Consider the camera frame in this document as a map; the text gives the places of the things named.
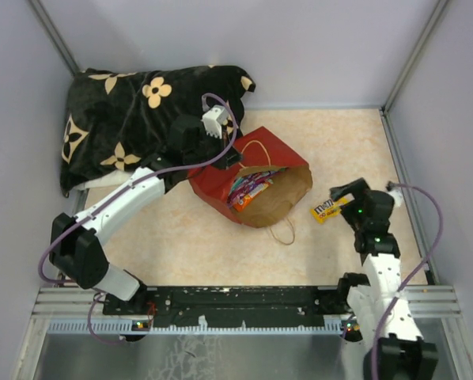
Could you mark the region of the yellow m&m's packet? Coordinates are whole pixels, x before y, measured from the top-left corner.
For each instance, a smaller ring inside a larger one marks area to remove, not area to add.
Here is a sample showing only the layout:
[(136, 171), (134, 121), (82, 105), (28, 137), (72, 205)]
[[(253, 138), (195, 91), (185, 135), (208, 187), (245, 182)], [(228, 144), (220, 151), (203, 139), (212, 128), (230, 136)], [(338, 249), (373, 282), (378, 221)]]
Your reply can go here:
[(310, 209), (312, 217), (319, 223), (324, 224), (328, 219), (338, 216), (342, 211), (342, 206), (346, 205), (349, 200), (343, 197), (333, 201), (328, 199), (323, 203)]

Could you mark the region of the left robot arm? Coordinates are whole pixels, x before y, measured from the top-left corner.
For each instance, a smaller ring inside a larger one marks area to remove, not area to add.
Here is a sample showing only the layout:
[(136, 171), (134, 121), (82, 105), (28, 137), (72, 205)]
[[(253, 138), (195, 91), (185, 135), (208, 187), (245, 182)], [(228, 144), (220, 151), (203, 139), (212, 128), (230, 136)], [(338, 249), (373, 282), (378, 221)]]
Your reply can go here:
[(62, 213), (54, 219), (51, 244), (38, 271), (50, 262), (80, 288), (113, 295), (129, 313), (141, 313), (148, 304), (146, 286), (111, 264), (104, 245), (143, 207), (187, 180), (193, 169), (228, 169), (239, 163), (242, 155), (233, 147), (238, 128), (237, 118), (218, 106), (201, 118), (179, 116), (165, 146), (145, 158), (116, 190), (74, 216)]

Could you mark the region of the black floral pillow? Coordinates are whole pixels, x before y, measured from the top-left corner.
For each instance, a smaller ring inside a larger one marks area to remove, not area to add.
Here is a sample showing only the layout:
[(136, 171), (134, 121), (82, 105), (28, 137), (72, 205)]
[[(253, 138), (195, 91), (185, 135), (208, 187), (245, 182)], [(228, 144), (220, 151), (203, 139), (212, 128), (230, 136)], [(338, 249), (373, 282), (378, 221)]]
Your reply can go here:
[(64, 196), (78, 185), (115, 171), (132, 172), (166, 144), (174, 120), (201, 117), (202, 95), (224, 100), (244, 117), (242, 98), (254, 78), (238, 66), (115, 73), (89, 68), (75, 74), (66, 98), (59, 186)]

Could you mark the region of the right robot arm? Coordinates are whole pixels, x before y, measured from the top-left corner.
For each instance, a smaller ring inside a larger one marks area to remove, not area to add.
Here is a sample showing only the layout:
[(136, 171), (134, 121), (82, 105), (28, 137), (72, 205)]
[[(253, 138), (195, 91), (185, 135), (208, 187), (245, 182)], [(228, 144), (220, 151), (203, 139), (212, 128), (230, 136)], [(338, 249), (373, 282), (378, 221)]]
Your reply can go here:
[(404, 184), (390, 182), (372, 190), (360, 178), (330, 190), (354, 232), (360, 273), (339, 280), (338, 307), (345, 321), (339, 357), (345, 379), (431, 379), (437, 346), (425, 341), (404, 292), (412, 275), (401, 275), (399, 245), (390, 231), (392, 212), (403, 203)]

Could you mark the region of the red brown paper bag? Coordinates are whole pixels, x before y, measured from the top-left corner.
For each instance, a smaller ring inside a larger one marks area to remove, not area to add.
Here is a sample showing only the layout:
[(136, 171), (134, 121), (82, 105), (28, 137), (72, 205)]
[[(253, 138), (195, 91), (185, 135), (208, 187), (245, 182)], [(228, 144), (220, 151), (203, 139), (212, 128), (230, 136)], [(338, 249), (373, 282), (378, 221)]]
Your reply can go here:
[(309, 163), (265, 127), (234, 143), (242, 161), (229, 169), (193, 169), (194, 193), (232, 222), (272, 227), (312, 188)]

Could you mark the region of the orange snack packet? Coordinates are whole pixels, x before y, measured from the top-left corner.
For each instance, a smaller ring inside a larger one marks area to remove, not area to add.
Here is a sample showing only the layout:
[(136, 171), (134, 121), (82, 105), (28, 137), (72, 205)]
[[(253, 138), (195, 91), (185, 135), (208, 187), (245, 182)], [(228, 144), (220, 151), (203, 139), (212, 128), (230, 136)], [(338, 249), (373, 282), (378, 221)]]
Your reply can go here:
[(265, 180), (261, 184), (257, 184), (251, 191), (249, 191), (244, 196), (238, 198), (232, 205), (232, 207), (241, 212), (245, 209), (259, 194), (261, 194), (264, 190), (266, 190), (269, 186), (273, 184), (272, 179)]

